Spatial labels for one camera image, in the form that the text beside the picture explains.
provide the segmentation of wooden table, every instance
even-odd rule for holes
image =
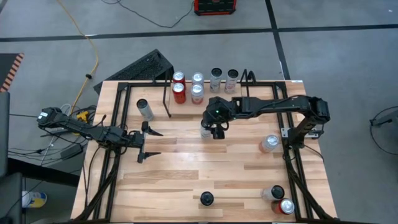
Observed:
[[[109,125],[118,82],[104,82],[98,100],[95,123],[107,115],[104,125]],[[286,81],[289,96],[304,95],[302,82]],[[273,99],[269,87],[250,87],[251,96]],[[136,107],[140,98],[145,98],[155,114],[149,124],[164,137],[148,136],[147,152],[161,152],[138,164],[138,149],[128,149],[121,157],[118,181],[112,210],[112,222],[269,222],[294,221],[294,215],[276,215],[270,203],[260,197],[260,191],[274,184],[283,186],[290,197],[289,181],[282,147],[275,153],[263,154],[258,150],[261,140],[269,135],[280,136],[276,114],[263,114],[249,120],[230,122],[224,140],[200,138],[201,116],[172,116],[169,118],[162,104],[163,88],[132,88],[127,126],[129,131],[140,129],[142,116]],[[123,108],[121,97],[119,114]],[[170,98],[167,88],[166,103]],[[293,113],[298,125],[303,116]],[[306,145],[319,151],[317,140],[305,140]],[[88,144],[85,169],[97,148],[94,141]],[[327,213],[336,216],[325,168],[320,157],[313,152],[301,150],[303,168],[309,191]],[[104,150],[99,150],[91,168],[88,198],[98,189]],[[204,191],[215,196],[211,207],[201,205],[199,197]],[[301,214],[305,217],[302,194],[297,189]],[[108,193],[105,192],[101,206],[104,217]],[[83,174],[76,193],[72,218],[84,207],[85,190]]]

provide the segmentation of wire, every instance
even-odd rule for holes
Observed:
[[[68,172],[68,174],[71,174],[71,173],[74,173],[74,172],[78,172],[78,171],[80,171],[80,169],[77,169],[77,170]],[[5,215],[4,217],[7,217],[8,214],[10,213],[11,209],[14,208],[14,206],[15,206],[20,200],[22,200],[22,198],[23,198],[25,195],[27,195],[27,194],[29,194],[31,191],[33,191],[33,190],[34,190],[37,186],[39,186],[42,182],[44,182],[44,180],[41,180],[41,181],[40,181],[39,183],[37,183],[34,187],[32,187],[30,190],[28,190],[28,192],[26,192],[26,194],[22,195],[22,197],[19,198],[14,204],[12,204],[12,206],[11,206],[10,209],[7,211],[7,213],[6,213],[6,215]]]
[[[311,150],[312,150],[313,152],[315,152],[316,154],[318,154],[318,155],[322,158],[322,161],[325,162],[325,160],[324,160],[322,154],[320,154],[318,151],[316,151],[315,149],[311,148],[310,146],[307,146],[307,145],[304,145],[304,146],[307,147],[307,148],[309,148],[309,149],[311,149]]]
[[[93,160],[95,155],[97,154],[98,150],[100,149],[100,147],[98,146],[98,148],[96,149],[96,151],[93,154],[93,157],[91,158],[90,164],[88,166],[88,178],[87,178],[87,183],[86,183],[86,171],[85,171],[85,167],[83,165],[83,175],[85,178],[85,192],[86,192],[86,198],[85,198],[85,208],[87,207],[88,204],[88,188],[90,187],[90,174],[91,174],[91,165],[93,165]]]
[[[378,112],[378,113],[375,115],[375,117],[374,117],[371,121],[374,121],[381,113],[383,113],[383,112],[385,112],[385,111],[387,111],[387,110],[394,109],[394,108],[398,108],[398,106],[391,106],[391,107],[389,107],[389,108],[386,108],[386,109],[384,109],[384,110]],[[382,150],[382,151],[384,151],[385,153],[388,153],[388,154],[390,154],[390,155],[398,156],[398,153],[389,152],[389,151],[383,149],[383,148],[379,145],[379,143],[377,143],[376,139],[375,139],[374,136],[373,136],[373,125],[372,125],[372,123],[370,124],[369,132],[370,132],[370,134],[371,134],[371,137],[372,137],[373,142],[376,144],[376,146],[377,146],[380,150]]]
[[[85,37],[85,38],[90,42],[91,46],[92,46],[93,49],[94,49],[94,53],[95,53],[95,65],[94,65],[93,69],[91,70],[91,72],[89,73],[89,75],[92,76],[92,75],[94,74],[95,70],[96,70],[97,67],[98,67],[98,51],[97,51],[97,48],[95,47],[93,41],[92,41],[88,36],[86,36],[84,33],[82,33],[82,31],[80,30],[80,28],[79,28],[78,24],[76,23],[75,19],[74,19],[74,18],[72,17],[72,15],[68,12],[68,9],[66,9],[66,7],[62,4],[61,0],[57,0],[57,2],[59,3],[59,5],[62,6],[63,10],[68,14],[69,18],[72,20],[72,22],[73,22],[73,24],[75,25],[75,27],[76,27],[77,31],[79,32],[79,34],[82,35],[83,37]],[[71,109],[72,112],[73,112],[73,109],[75,109],[75,106],[76,106],[76,104],[77,104],[77,101],[79,100],[79,98],[80,98],[80,96],[81,96],[81,94],[82,94],[82,92],[83,92],[83,89],[84,89],[84,87],[86,86],[87,81],[88,81],[89,79],[90,79],[90,78],[88,78],[88,76],[86,76],[85,81],[84,81],[83,85],[82,85],[81,88],[80,88],[79,94],[77,94],[77,97],[76,97],[76,99],[75,99],[75,102],[73,102],[72,109]]]
[[[158,26],[158,27],[169,28],[169,29],[174,28],[178,23],[181,22],[181,20],[182,20],[183,18],[185,18],[187,15],[189,15],[189,14],[192,12],[193,3],[194,3],[194,2],[192,1],[190,10],[189,10],[185,15],[183,15],[177,22],[175,22],[172,26],[165,26],[165,25],[158,24],[158,23],[156,23],[156,22],[154,22],[154,21],[152,21],[152,20],[146,18],[145,16],[139,14],[137,11],[134,11],[134,10],[128,8],[127,6],[125,6],[125,5],[122,4],[121,0],[118,0],[118,1],[116,1],[116,2],[106,2],[106,1],[104,1],[104,0],[101,0],[101,1],[102,1],[103,3],[109,4],[109,5],[119,4],[121,7],[125,8],[125,9],[127,9],[128,11],[134,13],[135,15],[137,15],[137,16],[139,16],[139,17],[145,19],[146,21],[148,21],[148,22],[150,22],[150,23],[152,23],[152,24],[154,24],[154,25],[156,25],[156,26]]]

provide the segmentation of concrete floor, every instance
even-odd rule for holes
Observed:
[[[100,0],[63,2],[86,34],[271,27],[263,0],[238,0],[237,11],[230,16],[197,17],[191,13],[173,29],[156,27],[118,5],[109,6]],[[278,27],[398,24],[398,3],[393,0],[271,2]],[[123,3],[168,25],[190,8],[189,0]],[[77,34],[55,1],[8,0],[0,13],[0,38]],[[357,222],[395,223],[398,159],[380,151],[371,141],[369,119],[397,105],[398,30],[284,32],[280,38],[291,79],[303,80],[309,95],[329,102],[331,121],[320,144],[338,216]],[[257,78],[283,79],[272,33],[96,39],[94,43],[99,52],[98,71],[78,106],[95,105],[98,96],[93,85],[153,49],[159,49],[176,70],[187,73],[201,71],[208,75],[213,67],[248,68]],[[17,114],[37,115],[46,106],[73,103],[84,75],[95,62],[86,40],[0,42],[0,53],[19,52],[24,52],[25,58],[10,89],[11,113]],[[388,124],[376,129],[375,137],[386,149],[398,152],[396,132],[397,128]],[[50,139],[39,138],[41,134],[35,119],[11,117],[10,147],[44,147]],[[55,168],[75,170],[82,158],[60,162]],[[76,189],[52,184],[37,189],[48,192],[52,199],[46,208],[28,211],[27,222],[44,217],[66,220]]]

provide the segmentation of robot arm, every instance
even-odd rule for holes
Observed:
[[[203,112],[203,121],[206,129],[213,134],[213,139],[224,139],[224,131],[228,130],[230,121],[255,118],[264,113],[284,112],[299,112],[305,116],[296,128],[288,132],[289,143],[299,148],[303,147],[304,136],[312,128],[330,120],[327,102],[321,98],[299,95],[282,100],[232,97],[231,101],[226,101],[220,97],[213,97],[209,99],[206,111]]]
[[[148,153],[144,151],[145,134],[163,136],[152,130],[148,122],[142,122],[140,131],[132,131],[133,134],[127,134],[126,130],[115,126],[90,125],[62,113],[60,108],[42,109],[37,122],[40,129],[45,128],[65,128],[73,133],[78,133],[85,138],[94,139],[101,147],[135,147],[140,152],[137,161],[142,163],[149,156],[159,154],[158,152]]]

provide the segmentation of black metal frame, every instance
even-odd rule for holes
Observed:
[[[256,80],[255,75],[252,72],[249,72],[247,74],[247,71],[245,70],[241,81],[239,82],[241,87],[245,86],[246,87],[246,93],[247,96],[250,95],[249,92],[249,87],[250,86],[269,86],[272,88],[272,92],[274,95],[274,99],[279,99],[279,94],[278,90],[282,92],[282,97],[287,98],[287,88],[285,82],[281,81],[274,81],[274,82],[258,82]],[[121,93],[122,91],[126,91],[126,96],[124,99],[124,105],[123,105],[123,110],[122,110],[122,117],[121,117],[121,123],[120,126],[125,126],[126,121],[127,121],[127,111],[129,108],[129,100],[131,96],[131,89],[133,87],[152,87],[152,86],[159,86],[159,87],[164,87],[164,95],[163,95],[163,104],[165,106],[165,110],[168,114],[169,117],[172,115],[169,113],[169,109],[165,104],[165,96],[166,96],[166,91],[167,87],[170,86],[171,80],[169,80],[168,76],[166,75],[165,82],[159,83],[156,81],[153,81],[151,83],[119,83],[118,84],[118,89],[116,93],[116,99],[114,103],[114,108],[113,108],[113,114],[112,114],[112,120],[111,120],[111,125],[116,126],[116,118],[119,113],[119,105],[120,105],[120,99],[121,99]],[[284,128],[284,120],[282,117],[282,113],[277,113],[277,120],[279,124],[279,128]],[[287,122],[289,124],[290,128],[294,128],[294,123],[293,123],[293,118],[291,113],[287,113]],[[289,145],[287,144],[286,139],[282,139],[282,144],[283,144],[283,149],[284,149],[284,154],[285,154],[285,164],[287,166],[287,172],[291,172],[291,169],[294,168],[292,167],[291,161],[290,161],[290,155],[289,155],[289,150],[294,151],[294,156],[296,158],[296,165],[297,165],[297,171],[298,171],[298,176],[290,176],[289,175],[289,186],[290,186],[290,191],[291,191],[291,197],[292,201],[295,205],[299,204],[299,200],[297,197],[297,190],[296,190],[296,184],[298,185],[299,189],[303,192],[303,199],[305,203],[305,211],[307,214],[307,218],[302,218],[301,216],[301,211],[300,207],[296,206],[295,209],[295,218],[296,222],[304,222],[304,223],[354,223],[354,222],[344,222],[344,221],[339,221],[339,220],[327,220],[327,219],[314,219],[313,214],[312,214],[312,208],[310,206],[309,200],[315,201],[315,199],[310,195],[310,193],[307,190],[307,183],[305,181],[305,174],[304,174],[304,169],[303,169],[303,164],[300,156],[300,151],[298,149],[291,149]],[[109,166],[111,158],[111,153],[110,151],[105,152],[105,157],[103,161],[103,166],[101,170],[101,177],[99,180],[99,188],[106,182],[107,177],[107,170]],[[92,220],[75,220],[73,223],[110,223],[111,219],[111,212],[112,212],[112,207],[113,207],[113,199],[114,199],[114,193],[115,193],[115,188],[116,188],[116,179],[117,179],[117,171],[120,163],[120,156],[115,156],[114,158],[114,164],[113,166],[116,166],[116,174],[114,175],[110,187],[109,187],[109,195],[108,195],[108,201],[106,204],[106,211],[105,211],[105,217],[104,218],[99,218],[100,215],[100,206],[101,206],[101,199],[96,203],[95,209],[94,209],[94,214],[93,214],[93,219]]]

